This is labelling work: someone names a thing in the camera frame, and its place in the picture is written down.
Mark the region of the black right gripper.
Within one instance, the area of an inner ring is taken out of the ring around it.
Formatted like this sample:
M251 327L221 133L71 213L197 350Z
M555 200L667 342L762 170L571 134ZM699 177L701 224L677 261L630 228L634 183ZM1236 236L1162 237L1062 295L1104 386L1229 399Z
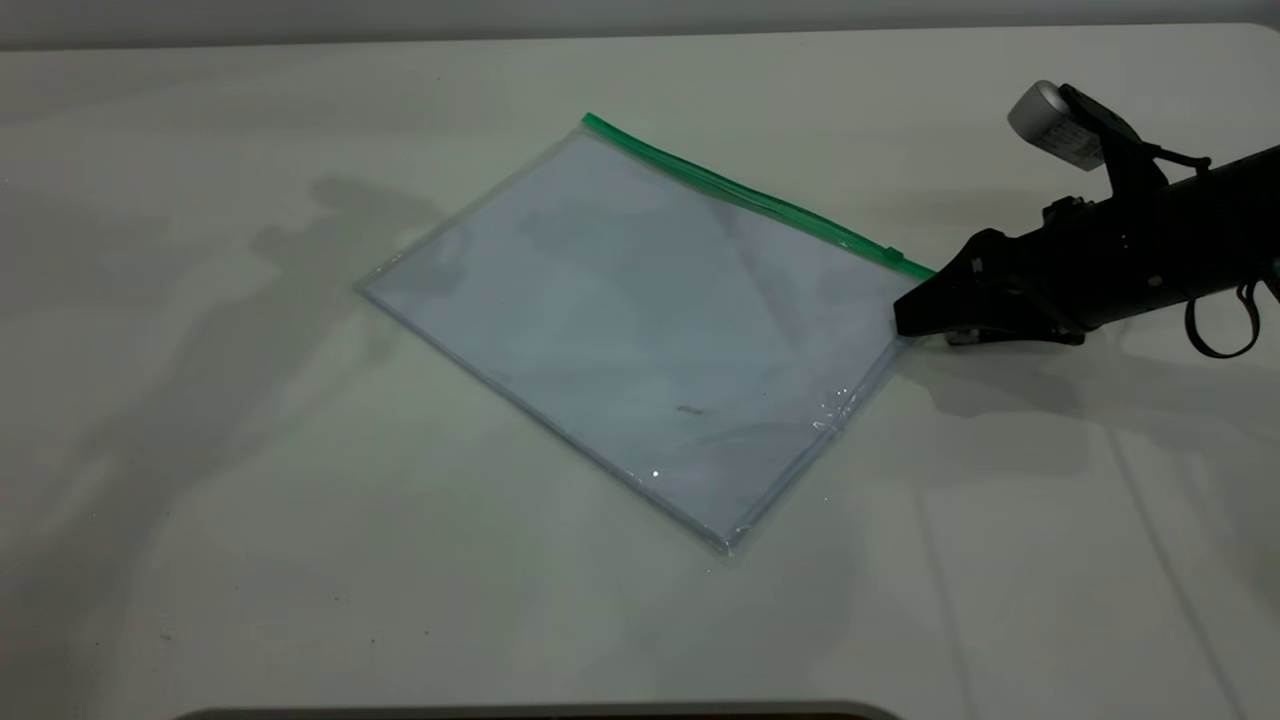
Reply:
M904 337L1070 347L1101 325L1225 290L1277 288L1279 150L1101 202L1065 197L1038 231L987 229L893 304ZM1060 328L1030 329L1025 296Z

